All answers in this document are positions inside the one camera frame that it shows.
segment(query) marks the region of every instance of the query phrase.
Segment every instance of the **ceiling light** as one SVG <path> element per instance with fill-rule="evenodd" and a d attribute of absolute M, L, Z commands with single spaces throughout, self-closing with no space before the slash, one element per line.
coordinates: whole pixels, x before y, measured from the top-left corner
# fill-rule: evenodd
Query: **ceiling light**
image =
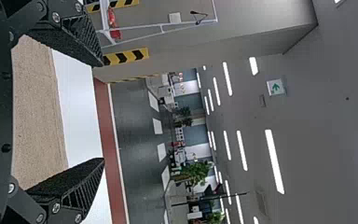
<path fill-rule="evenodd" d="M 209 89 L 208 89 L 208 95 L 209 95 L 209 101 L 211 103 L 211 110 L 212 110 L 212 112 L 214 112 L 212 93 L 211 93 L 211 90 L 209 90 Z"/>
<path fill-rule="evenodd" d="M 214 84 L 214 93 L 216 93 L 217 105 L 221 105 L 221 103 L 220 103 L 220 94 L 219 94 L 219 89 L 217 88 L 216 77 L 213 78 L 213 84 Z"/>
<path fill-rule="evenodd" d="M 212 137 L 212 143 L 213 143 L 213 150 L 216 150 L 216 142 L 214 141 L 214 133 L 211 132 L 211 137 Z"/>
<path fill-rule="evenodd" d="M 223 199 L 220 198 L 220 206 L 222 207 L 222 211 L 225 210 L 225 204 L 223 203 Z"/>
<path fill-rule="evenodd" d="M 229 143 L 228 143 L 228 138 L 227 138 L 227 132 L 226 132 L 226 131 L 223 131 L 223 135 L 225 136 L 227 157 L 228 157 L 228 160 L 231 161 L 231 151 L 230 151 L 230 149 L 229 149 Z"/>
<path fill-rule="evenodd" d="M 231 194 L 229 193 L 229 185 L 228 185 L 228 181 L 225 181 L 225 185 L 226 185 L 226 191 L 227 191 L 228 203 L 229 203 L 229 205 L 231 205 L 231 204 L 232 204 L 232 201 L 231 201 Z"/>
<path fill-rule="evenodd" d="M 197 73 L 197 80 L 199 81 L 199 88 L 201 89 L 200 73 Z"/>
<path fill-rule="evenodd" d="M 214 175 L 216 176 L 216 182 L 219 183 L 219 175 L 217 173 L 217 168 L 216 166 L 214 167 Z"/>
<path fill-rule="evenodd" d="M 269 157 L 271 159 L 272 171 L 274 173 L 277 191 L 280 192 L 281 194 L 284 194 L 281 169 L 278 163 L 278 156 L 275 148 L 274 138 L 272 136 L 272 130 L 266 130 L 266 138 L 267 138 Z"/>
<path fill-rule="evenodd" d="M 240 216 L 240 223 L 244 224 L 240 196 L 238 195 L 235 196 L 235 199 L 237 200 L 237 208 L 238 208 L 238 215 Z"/>
<path fill-rule="evenodd" d="M 208 139 L 209 139 L 209 147 L 213 147 L 212 139 L 211 139 L 211 132 L 208 132 Z"/>
<path fill-rule="evenodd" d="M 251 64 L 251 68 L 252 68 L 252 74 L 255 76 L 258 74 L 258 67 L 257 67 L 257 60 L 255 59 L 255 57 L 249 58 L 249 62 Z"/>
<path fill-rule="evenodd" d="M 243 170 L 248 171 L 248 163 L 246 162 L 245 149 L 243 147 L 241 131 L 237 131 L 238 145 L 240 146 L 240 153 L 242 159 Z"/>
<path fill-rule="evenodd" d="M 206 113 L 207 113 L 208 115 L 210 115 L 210 113 L 209 113 L 209 106 L 208 106 L 208 99 L 206 98 L 206 96 L 204 96 L 204 100 L 205 100 Z"/>
<path fill-rule="evenodd" d="M 223 184 L 222 172 L 219 171 L 220 184 Z"/>
<path fill-rule="evenodd" d="M 226 83 L 228 88 L 228 95 L 232 96 L 231 80 L 229 79 L 227 63 L 223 62 L 223 69 L 225 70 Z"/>
<path fill-rule="evenodd" d="M 226 209 L 226 218 L 227 218 L 227 224 L 231 224 L 231 221 L 229 219 L 228 209 Z"/>

